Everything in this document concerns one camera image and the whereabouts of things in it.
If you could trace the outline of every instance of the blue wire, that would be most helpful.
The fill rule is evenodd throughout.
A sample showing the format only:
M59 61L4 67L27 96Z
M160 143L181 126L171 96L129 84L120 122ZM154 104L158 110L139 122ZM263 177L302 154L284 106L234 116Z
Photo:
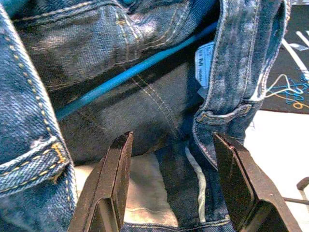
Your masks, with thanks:
M126 80L130 79L131 77L141 73L142 71L148 69L149 67L153 66L154 64L160 62L161 60L165 59L166 57L174 54L175 52L183 49L184 47L192 44L193 42L201 39L202 37L208 35L209 33L215 31L217 27L217 22L209 25L205 29L203 29L200 33L191 36L186 41L182 42L181 44L169 48L165 51L158 52L153 56L145 59L141 63L134 65L133 67L129 68L128 70L118 74L114 78L106 81L105 83L101 84L100 86L94 88L93 90L87 92L77 100L67 104L63 108L56 111L56 117L58 120L64 119L66 116L72 114L76 110L84 107L85 105L92 102L97 97L103 95L104 93L110 91L111 89L115 88L116 86L122 84Z

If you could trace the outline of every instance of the black mat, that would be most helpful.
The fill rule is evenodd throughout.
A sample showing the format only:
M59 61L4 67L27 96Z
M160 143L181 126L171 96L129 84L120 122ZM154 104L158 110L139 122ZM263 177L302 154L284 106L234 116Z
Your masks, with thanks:
M287 29L288 32L284 37L285 40L292 46L306 68L309 68L309 42L306 44L300 36L296 34L297 31L301 32L309 41L309 5L292 6L291 20ZM298 94L292 91L278 93L266 98L262 109L309 114L309 82L306 81L304 77L304 71L299 68L295 59L283 45L281 45L278 58L269 74L267 87L270 87L281 74L287 76L292 89L299 93L301 92L299 89L301 89L303 93ZM287 82L284 76L282 76L267 95L285 88L287 88Z

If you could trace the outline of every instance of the faded denim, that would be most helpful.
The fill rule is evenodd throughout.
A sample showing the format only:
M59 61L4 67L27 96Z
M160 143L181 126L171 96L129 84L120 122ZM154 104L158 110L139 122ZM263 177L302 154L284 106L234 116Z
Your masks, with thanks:
M0 6L0 229L65 231L76 202L72 161L48 95Z
M212 134L226 133L243 142L244 131L263 102L290 3L221 0L204 102L197 94L193 60L198 46L211 36L59 122L67 149L46 90L57 109L213 22L218 6L212 0L126 2L30 1L12 19L14 26L0 7L2 230L66 231L77 202L68 149L76 163L95 161L114 138L132 130L134 155L156 151L157 157L165 157L171 146L170 154L177 157L183 152L178 148L183 147L181 141L189 141L207 177L208 207L206 223L188 220L176 208L179 228L125 224L123 231L233 231L216 171ZM172 169L164 171L165 177L172 177ZM172 191L169 196L173 202ZM188 195L182 200L190 202Z

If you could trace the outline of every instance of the denim fabric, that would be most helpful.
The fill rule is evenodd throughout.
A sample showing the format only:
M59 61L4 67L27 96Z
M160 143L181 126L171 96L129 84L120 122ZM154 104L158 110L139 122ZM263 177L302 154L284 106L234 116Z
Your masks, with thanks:
M213 0L126 2L29 1L15 16L18 34L55 105L74 100L78 92L182 41L198 25L209 24L213 20L209 14L217 6ZM170 159L178 164L166 165L165 148L157 157L181 227L126 224L125 232L233 231L212 134L218 131L243 141L245 128L262 104L290 4L221 0L220 6L209 88L199 109L202 98L193 60L201 44L195 44L60 122L77 162L100 159L110 142L126 131L135 133L135 155L190 137L189 149L208 183L206 223L198 222L196 212L188 214L196 206L196 199L189 199L197 197L196 186L188 188L188 195L174 192L178 179L173 173L183 168L186 183L196 176L180 157ZM77 201L72 161L43 84L2 8L0 47L0 228L65 231ZM178 156L183 152L172 151ZM177 186L185 190L182 183ZM180 203L190 205L180 209Z
M65 231L72 161L43 84L0 5L0 229Z
M221 9L209 89L193 123L195 142L215 168L212 133L227 133L243 142L244 131L262 104L290 5L231 0L222 1Z
M106 81L113 77L107 71L122 72L117 67L181 42L215 3L39 0L29 1L14 23L47 90L56 91L93 78Z
M234 232L229 219L199 224L190 228L177 229L161 225L125 224L121 232Z
M60 121L75 163L101 159L113 139L126 131L134 131L134 156L189 135L203 100L194 78L199 45L158 63Z

